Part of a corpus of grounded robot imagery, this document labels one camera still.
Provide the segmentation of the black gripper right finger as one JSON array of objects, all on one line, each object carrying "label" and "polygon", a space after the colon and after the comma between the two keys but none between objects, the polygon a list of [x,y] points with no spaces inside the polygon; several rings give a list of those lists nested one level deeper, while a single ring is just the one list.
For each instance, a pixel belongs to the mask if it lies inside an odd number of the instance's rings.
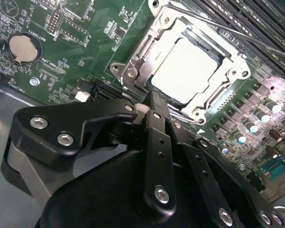
[{"label": "black gripper right finger", "polygon": [[186,169],[201,194],[208,221],[216,228],[285,228],[285,219],[218,149],[202,138],[192,139],[173,120],[166,123]]}]

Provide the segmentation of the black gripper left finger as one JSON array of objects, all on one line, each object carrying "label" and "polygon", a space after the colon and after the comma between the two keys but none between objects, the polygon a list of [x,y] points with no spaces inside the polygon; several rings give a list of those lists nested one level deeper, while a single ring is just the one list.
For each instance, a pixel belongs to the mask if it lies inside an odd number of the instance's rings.
[{"label": "black gripper left finger", "polygon": [[177,206],[167,102],[33,106],[12,120],[1,172],[41,220],[169,220]]}]

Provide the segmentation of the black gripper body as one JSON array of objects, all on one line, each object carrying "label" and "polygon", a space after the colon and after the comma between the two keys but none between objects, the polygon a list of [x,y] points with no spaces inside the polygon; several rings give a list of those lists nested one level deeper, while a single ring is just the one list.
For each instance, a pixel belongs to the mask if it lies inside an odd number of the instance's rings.
[{"label": "black gripper body", "polygon": [[148,128],[141,151],[124,152],[61,187],[40,228],[213,228],[168,129]]}]

